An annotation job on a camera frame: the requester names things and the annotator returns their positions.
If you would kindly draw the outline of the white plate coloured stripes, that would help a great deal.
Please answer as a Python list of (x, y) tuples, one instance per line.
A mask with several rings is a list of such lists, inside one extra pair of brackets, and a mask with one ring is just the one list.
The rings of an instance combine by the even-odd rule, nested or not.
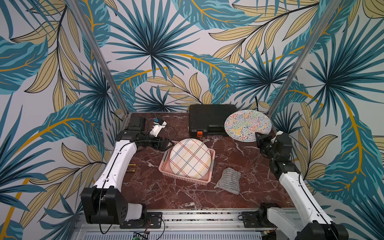
[(194, 180), (201, 180), (209, 172), (212, 159), (209, 148), (197, 139), (179, 141), (169, 155), (173, 174)]

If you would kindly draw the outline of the colourful speckled plate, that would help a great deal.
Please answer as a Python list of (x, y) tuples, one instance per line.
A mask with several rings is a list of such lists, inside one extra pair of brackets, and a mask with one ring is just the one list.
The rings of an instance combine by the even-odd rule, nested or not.
[(251, 143), (256, 141), (256, 133), (268, 135), (271, 132), (272, 121), (259, 111), (241, 110), (227, 117), (224, 128), (232, 139)]

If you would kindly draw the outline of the grey striped cloth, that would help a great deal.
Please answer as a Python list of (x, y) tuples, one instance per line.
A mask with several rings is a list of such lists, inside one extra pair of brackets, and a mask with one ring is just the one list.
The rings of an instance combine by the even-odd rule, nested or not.
[(241, 176), (240, 172), (235, 171), (232, 168), (226, 168), (214, 188), (219, 188), (234, 195), (238, 195), (240, 193)]

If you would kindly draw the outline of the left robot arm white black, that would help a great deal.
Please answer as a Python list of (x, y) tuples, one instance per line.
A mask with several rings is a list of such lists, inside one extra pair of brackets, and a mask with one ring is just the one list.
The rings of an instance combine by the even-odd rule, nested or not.
[(128, 221), (147, 219), (143, 204), (128, 203), (123, 196), (123, 179), (139, 147), (165, 152), (174, 146), (172, 140), (159, 136), (166, 126), (163, 119), (155, 119), (152, 129), (145, 133), (145, 118), (134, 116), (128, 126), (118, 133), (113, 153), (104, 171), (92, 187), (84, 188), (81, 193), (88, 224), (122, 225)]

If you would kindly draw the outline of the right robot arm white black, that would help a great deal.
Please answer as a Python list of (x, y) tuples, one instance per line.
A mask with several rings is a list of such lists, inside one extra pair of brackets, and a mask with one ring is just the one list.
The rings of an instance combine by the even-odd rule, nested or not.
[(277, 227), (290, 240), (347, 240), (347, 229), (326, 214), (291, 161), (293, 144), (289, 135), (281, 133), (273, 137), (256, 133), (255, 136), (260, 153), (270, 160), (271, 172), (289, 194), (301, 218), (295, 221), (278, 205), (262, 203), (258, 210), (259, 224)]

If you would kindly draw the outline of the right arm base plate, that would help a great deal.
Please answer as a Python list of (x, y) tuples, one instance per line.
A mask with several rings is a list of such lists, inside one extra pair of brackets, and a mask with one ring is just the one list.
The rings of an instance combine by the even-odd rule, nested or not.
[(277, 229), (278, 227), (272, 224), (266, 214), (260, 214), (259, 211), (241, 212), (238, 220), (242, 221), (245, 228), (270, 228)]

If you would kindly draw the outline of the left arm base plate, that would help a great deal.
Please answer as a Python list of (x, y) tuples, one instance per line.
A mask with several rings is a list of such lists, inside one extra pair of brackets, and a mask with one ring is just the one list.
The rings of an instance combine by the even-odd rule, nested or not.
[(162, 212), (149, 212), (138, 220), (129, 220), (120, 225), (120, 229), (161, 229), (164, 227)]

